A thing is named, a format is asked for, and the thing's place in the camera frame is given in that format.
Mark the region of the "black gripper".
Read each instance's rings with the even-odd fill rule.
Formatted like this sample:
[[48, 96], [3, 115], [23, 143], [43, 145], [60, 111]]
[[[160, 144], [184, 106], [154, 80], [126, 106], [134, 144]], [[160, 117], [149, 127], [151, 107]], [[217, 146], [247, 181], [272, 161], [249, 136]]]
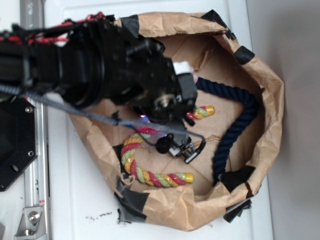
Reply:
[[137, 15], [124, 17], [121, 26], [106, 21], [101, 27], [105, 63], [104, 96], [128, 105], [152, 122], [186, 118], [198, 96], [189, 68], [179, 72], [165, 57], [164, 45], [140, 35]]

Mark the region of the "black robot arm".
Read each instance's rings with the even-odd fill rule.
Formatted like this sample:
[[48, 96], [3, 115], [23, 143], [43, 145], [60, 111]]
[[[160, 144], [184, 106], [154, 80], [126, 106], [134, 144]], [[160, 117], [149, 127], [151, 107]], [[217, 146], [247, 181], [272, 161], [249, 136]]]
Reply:
[[0, 82], [54, 92], [78, 109], [109, 99], [161, 123], [186, 118], [198, 96], [190, 70], [178, 72], [164, 45], [139, 33], [136, 17], [67, 20], [51, 28], [14, 25], [0, 34]]

